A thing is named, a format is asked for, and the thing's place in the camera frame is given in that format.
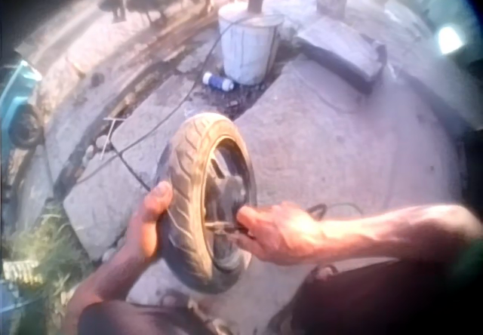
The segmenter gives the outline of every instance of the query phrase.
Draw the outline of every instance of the grass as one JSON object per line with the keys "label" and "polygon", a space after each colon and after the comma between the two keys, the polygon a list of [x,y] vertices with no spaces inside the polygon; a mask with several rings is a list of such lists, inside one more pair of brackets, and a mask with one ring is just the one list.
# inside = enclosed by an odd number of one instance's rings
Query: grass
{"label": "grass", "polygon": [[35,228],[16,234],[6,252],[5,279],[18,286],[23,300],[34,300],[16,334],[60,333],[73,289],[93,270],[62,206],[46,206]]}

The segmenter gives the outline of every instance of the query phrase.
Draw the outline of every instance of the motorcycle tire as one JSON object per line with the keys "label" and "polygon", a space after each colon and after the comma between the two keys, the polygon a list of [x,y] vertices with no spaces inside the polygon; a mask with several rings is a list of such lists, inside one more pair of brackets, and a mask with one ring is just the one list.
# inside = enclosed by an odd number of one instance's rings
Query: motorcycle tire
{"label": "motorcycle tire", "polygon": [[210,157],[222,142],[228,143],[245,162],[244,183],[248,204],[255,205],[254,171],[247,147],[233,122],[222,115],[200,114],[185,121],[168,144],[158,165],[158,179],[164,179],[160,171],[165,171],[174,191],[169,215],[160,229],[162,256],[181,282],[208,294],[228,290],[240,279],[251,260],[251,254],[234,247],[233,266],[220,268],[206,242],[203,183],[206,183]]}
{"label": "motorcycle tire", "polygon": [[41,115],[37,108],[29,103],[19,106],[8,136],[14,146],[20,149],[33,149],[40,144],[44,138],[44,131]]}

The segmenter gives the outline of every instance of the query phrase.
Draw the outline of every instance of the plastic bottle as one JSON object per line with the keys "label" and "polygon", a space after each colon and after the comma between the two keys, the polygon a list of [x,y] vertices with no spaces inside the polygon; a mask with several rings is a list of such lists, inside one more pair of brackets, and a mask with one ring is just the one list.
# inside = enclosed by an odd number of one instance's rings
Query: plastic bottle
{"label": "plastic bottle", "polygon": [[205,85],[217,88],[218,90],[231,91],[235,88],[235,83],[229,78],[214,75],[211,72],[205,72],[203,75],[203,83]]}

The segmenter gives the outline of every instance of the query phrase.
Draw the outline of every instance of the vehicle wheel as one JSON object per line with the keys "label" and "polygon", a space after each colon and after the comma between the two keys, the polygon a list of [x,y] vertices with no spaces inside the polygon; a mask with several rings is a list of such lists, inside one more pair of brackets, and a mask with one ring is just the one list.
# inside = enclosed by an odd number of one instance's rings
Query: vehicle wheel
{"label": "vehicle wheel", "polygon": [[[247,147],[233,122],[208,113],[186,121],[167,148],[169,154],[163,153],[158,172],[169,155],[174,197],[162,226],[163,257],[187,286],[205,293],[223,292],[237,282],[251,255],[225,235],[208,231],[205,223],[235,223],[239,207],[257,203]],[[222,206],[230,209],[224,211]]]}
{"label": "vehicle wheel", "polygon": [[17,109],[9,136],[11,142],[20,149],[32,149],[40,144],[44,133],[40,112],[36,107],[27,103]]}

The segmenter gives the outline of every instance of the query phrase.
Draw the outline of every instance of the person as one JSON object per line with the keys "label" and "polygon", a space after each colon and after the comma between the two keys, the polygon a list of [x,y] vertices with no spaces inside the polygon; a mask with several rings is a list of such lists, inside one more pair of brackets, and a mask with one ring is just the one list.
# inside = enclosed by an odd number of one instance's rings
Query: person
{"label": "person", "polygon": [[[67,306],[67,334],[210,334],[203,316],[170,306],[136,306],[128,291],[156,258],[156,226],[173,191],[161,182],[128,225],[119,252],[83,281]],[[276,333],[421,333],[479,324],[483,225],[459,205],[409,207],[358,220],[314,220],[295,204],[243,207],[249,235],[231,239],[259,260],[317,265],[270,321]],[[356,257],[384,263],[337,273],[327,264]]]}

